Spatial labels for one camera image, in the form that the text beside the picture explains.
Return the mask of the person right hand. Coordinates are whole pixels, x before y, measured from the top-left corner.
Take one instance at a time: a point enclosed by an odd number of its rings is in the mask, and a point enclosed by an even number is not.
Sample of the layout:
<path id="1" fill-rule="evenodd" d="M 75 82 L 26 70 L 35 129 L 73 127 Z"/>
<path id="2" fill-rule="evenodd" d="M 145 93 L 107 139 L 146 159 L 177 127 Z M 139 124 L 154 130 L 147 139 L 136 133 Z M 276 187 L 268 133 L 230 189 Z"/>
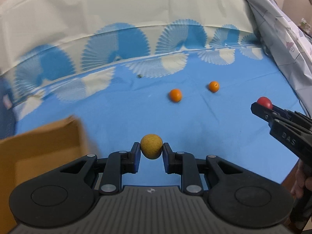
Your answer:
<path id="1" fill-rule="evenodd" d="M 298 168 L 295 173 L 295 183 L 291 189 L 291 194 L 297 199 L 302 198 L 304 189 L 311 191 L 311 175 L 305 170 L 308 166 L 302 161 L 298 161 Z"/>

